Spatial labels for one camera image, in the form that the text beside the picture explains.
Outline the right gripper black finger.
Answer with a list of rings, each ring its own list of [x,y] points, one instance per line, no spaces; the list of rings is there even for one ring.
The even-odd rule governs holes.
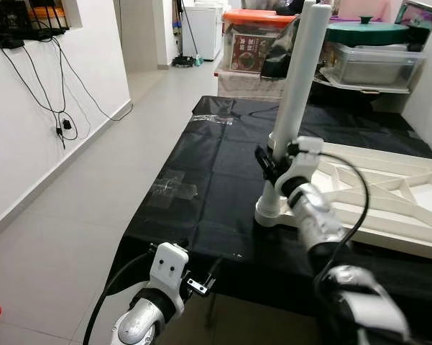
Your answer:
[[[275,182],[275,162],[270,147],[256,147],[255,160],[262,170],[262,177],[266,181]]]

